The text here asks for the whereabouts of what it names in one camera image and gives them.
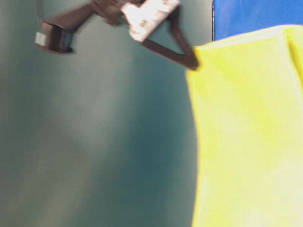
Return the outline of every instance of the yellow towel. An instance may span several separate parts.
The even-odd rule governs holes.
[[[303,227],[303,27],[195,48],[193,227]]]

